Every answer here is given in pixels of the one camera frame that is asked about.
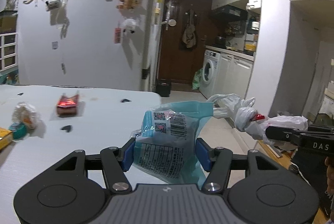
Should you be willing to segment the white refrigerator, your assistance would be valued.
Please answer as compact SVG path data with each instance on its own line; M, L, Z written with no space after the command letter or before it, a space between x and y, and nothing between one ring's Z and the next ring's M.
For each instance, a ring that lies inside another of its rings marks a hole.
M148 0L145 17L145 35L142 63L141 90L152 91L156 77L157 52L160 33L160 3Z

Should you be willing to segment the white paper wad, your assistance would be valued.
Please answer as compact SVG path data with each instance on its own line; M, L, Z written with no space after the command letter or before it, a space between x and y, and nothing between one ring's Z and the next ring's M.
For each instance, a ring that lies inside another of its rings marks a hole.
M40 114L34 106L26 102L19 102L14 108L12 121L23 123L30 130L34 130L40 122Z

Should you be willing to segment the small black floor box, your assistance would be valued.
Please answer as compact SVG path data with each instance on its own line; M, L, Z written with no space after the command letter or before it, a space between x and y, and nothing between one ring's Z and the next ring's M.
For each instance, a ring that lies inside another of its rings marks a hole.
M172 82L167 79L158 79L155 92L161 97L169 97L172 89Z

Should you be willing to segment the red cigarette pack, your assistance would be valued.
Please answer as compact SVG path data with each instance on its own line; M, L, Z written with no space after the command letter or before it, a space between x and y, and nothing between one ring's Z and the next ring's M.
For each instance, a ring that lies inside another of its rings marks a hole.
M56 104L56 112L58 116L70 116L78 113L79 93L76 92L72 96L62 94Z

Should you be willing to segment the white washing machine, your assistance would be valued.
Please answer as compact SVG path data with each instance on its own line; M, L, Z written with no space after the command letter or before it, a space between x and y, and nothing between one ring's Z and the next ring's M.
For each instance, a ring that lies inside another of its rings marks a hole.
M199 91L205 98L214 95L214 88L217 73L219 70L220 53L212 50L205 50L201 72Z

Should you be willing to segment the dark wooden door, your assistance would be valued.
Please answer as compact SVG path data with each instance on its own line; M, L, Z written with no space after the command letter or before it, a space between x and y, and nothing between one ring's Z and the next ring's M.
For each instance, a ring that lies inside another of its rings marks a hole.
M190 84L202 68L205 45L219 30L211 21L212 0L165 0L167 28L162 28L159 80Z

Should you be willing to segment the white plush sheep ornament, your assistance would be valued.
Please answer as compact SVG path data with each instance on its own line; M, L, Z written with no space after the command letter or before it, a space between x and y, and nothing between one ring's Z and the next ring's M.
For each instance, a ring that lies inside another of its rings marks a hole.
M121 32L123 34L134 34L137 28L138 22L135 19L125 19L121 25Z

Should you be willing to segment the green bag by washer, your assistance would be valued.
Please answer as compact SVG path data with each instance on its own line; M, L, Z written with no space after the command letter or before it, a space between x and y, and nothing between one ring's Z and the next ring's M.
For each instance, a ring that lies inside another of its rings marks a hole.
M198 90L200 87L201 77L203 69L199 69L195 72L192 80L192 90Z

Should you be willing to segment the hanging brown bag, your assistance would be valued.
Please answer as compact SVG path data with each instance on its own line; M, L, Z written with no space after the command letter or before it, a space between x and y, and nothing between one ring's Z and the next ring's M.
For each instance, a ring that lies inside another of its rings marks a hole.
M187 49L196 46L195 12L192 9L187 12L187 21L182 35L182 42Z

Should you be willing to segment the white kitchen cabinets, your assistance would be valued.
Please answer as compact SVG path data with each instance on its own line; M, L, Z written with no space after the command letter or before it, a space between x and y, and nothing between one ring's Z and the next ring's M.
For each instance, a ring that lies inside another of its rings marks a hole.
M215 94L236 94L245 98L253 69L253 61L221 53L216 76Z

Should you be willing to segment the white drawer cabinet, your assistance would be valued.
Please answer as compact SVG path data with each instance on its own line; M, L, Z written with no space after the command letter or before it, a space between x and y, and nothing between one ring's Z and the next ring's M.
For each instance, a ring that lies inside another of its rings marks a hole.
M18 65L18 43L17 33L3 33L0 38L0 62L1 72L9 70Z

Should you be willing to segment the yellow carton box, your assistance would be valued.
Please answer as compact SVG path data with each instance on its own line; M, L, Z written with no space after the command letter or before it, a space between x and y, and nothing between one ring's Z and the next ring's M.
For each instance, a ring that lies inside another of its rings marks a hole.
M13 139L13 132L11 130L0 128L0 150L10 145Z

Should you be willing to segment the white pink plastic bag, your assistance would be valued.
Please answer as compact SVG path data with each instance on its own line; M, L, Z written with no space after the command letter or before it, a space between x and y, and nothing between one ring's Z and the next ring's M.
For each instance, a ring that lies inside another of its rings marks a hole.
M267 145L278 146L282 150L294 150L297 147L287 141L276 141L266 136L266 129L270 126L280 128L292 128L294 130L307 130L308 123L304 116L275 116L269 118L264 116L259 120L256 117L258 111L253 108L255 98L242 99L236 94L215 94L208 102L218 103L221 107L213 109L213 116L217 119L230 118L234 122L235 128L240 132L246 132L255 140L262 140Z

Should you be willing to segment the teal snack wrapper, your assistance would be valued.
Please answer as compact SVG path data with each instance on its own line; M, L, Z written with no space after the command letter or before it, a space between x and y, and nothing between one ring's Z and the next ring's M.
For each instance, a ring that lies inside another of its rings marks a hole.
M213 103L166 103L145 112L136 139L133 165L168 184L196 184L205 174L195 154L195 142L213 117Z

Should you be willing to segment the teal round small container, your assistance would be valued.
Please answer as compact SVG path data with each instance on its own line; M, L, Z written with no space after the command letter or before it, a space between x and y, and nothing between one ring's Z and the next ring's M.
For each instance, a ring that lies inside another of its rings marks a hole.
M28 128L22 122L13 123L11 126L9 126L9 131L11 131L14 140L20 140L27 135Z

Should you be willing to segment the black lined trash can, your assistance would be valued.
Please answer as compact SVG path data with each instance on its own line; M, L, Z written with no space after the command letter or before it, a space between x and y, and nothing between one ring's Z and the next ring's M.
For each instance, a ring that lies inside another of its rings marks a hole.
M294 115L288 111L278 111L276 118L282 121L283 120L288 121L294 118Z

